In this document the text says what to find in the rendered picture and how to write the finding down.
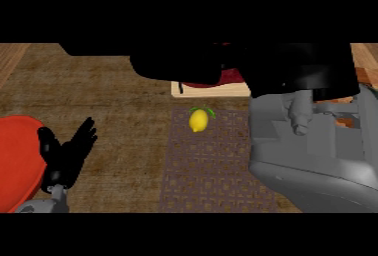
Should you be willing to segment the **yellow pear with green leaves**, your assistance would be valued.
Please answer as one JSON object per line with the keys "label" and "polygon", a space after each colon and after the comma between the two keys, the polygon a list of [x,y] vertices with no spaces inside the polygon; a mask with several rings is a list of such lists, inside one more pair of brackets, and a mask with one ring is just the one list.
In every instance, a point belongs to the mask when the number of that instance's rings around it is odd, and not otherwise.
{"label": "yellow pear with green leaves", "polygon": [[209,118],[215,117],[214,111],[208,107],[190,109],[188,127],[191,132],[202,132],[206,129]]}

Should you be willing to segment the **orange-brown wooden shelf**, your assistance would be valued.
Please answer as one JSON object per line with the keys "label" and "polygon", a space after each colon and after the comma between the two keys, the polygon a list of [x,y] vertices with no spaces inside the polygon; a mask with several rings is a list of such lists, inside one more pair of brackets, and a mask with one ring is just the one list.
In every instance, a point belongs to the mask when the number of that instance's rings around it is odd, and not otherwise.
{"label": "orange-brown wooden shelf", "polygon": [[[378,90],[378,69],[355,68],[357,81]],[[342,128],[352,128],[354,121],[351,118],[338,118],[335,124]]]}

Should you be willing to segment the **brown lattice placemat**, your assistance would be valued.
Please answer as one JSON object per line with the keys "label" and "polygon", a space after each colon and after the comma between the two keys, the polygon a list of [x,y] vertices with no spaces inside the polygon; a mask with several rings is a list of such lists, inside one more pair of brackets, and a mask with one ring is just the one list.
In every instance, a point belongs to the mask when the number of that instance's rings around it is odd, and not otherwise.
{"label": "brown lattice placemat", "polygon": [[188,128],[188,110],[171,111],[159,210],[165,213],[273,213],[274,192],[248,171],[248,113],[218,110],[206,129]]}

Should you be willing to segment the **red round plate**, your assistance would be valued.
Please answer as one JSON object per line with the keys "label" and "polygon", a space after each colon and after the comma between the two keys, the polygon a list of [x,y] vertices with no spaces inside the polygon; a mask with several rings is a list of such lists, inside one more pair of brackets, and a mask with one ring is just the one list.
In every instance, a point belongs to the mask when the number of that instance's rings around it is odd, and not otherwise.
{"label": "red round plate", "polygon": [[0,213],[11,213],[39,189],[45,168],[36,135],[41,127],[29,116],[0,117]]}

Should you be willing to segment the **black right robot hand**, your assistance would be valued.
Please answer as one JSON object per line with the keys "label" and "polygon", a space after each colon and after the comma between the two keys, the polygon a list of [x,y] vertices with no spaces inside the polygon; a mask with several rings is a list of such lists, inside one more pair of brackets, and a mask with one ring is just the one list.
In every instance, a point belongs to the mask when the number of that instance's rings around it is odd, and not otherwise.
{"label": "black right robot hand", "polygon": [[360,93],[346,42],[159,42],[129,46],[66,41],[60,47],[72,56],[126,56],[134,72],[149,79],[214,86],[234,74],[253,98],[310,90],[312,99],[323,101]]}

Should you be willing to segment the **dark red round object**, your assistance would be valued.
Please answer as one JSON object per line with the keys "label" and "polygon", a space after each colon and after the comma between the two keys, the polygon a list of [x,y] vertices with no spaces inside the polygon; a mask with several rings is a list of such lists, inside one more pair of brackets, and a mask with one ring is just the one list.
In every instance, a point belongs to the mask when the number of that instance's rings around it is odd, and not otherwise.
{"label": "dark red round object", "polygon": [[243,83],[243,78],[236,68],[221,71],[219,80],[215,84],[197,84],[186,82],[184,85],[191,88],[211,88],[231,83]]}

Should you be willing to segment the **pale wooden cutting board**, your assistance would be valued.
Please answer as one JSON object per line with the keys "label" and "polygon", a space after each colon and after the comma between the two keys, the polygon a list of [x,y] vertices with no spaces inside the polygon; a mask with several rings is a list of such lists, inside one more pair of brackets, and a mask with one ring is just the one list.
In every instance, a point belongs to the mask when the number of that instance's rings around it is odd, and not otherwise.
{"label": "pale wooden cutting board", "polygon": [[250,91],[245,83],[230,83],[211,88],[193,88],[178,82],[171,82],[174,98],[249,97]]}

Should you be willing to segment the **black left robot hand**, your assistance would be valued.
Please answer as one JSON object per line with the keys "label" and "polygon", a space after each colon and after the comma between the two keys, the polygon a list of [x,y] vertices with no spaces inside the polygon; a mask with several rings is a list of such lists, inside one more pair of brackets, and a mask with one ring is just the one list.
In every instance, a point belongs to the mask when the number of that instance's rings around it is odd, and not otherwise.
{"label": "black left robot hand", "polygon": [[51,193],[51,188],[61,185],[69,189],[76,181],[84,160],[97,140],[94,121],[87,118],[69,141],[63,144],[47,127],[36,130],[39,155],[45,162],[41,190]]}

